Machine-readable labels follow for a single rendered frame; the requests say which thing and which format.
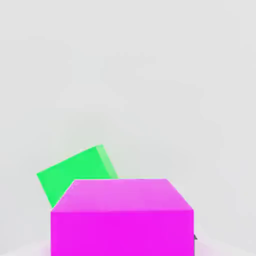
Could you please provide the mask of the small magenta cube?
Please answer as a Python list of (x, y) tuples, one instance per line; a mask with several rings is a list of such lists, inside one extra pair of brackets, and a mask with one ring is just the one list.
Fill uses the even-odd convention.
[(77, 179), (50, 213), (51, 256), (195, 256), (194, 210), (167, 179)]

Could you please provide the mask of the small green cube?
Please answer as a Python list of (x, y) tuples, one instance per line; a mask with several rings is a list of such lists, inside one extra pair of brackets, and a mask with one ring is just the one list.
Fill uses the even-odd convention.
[(37, 173), (53, 208), (74, 180), (117, 179), (103, 145), (97, 145)]

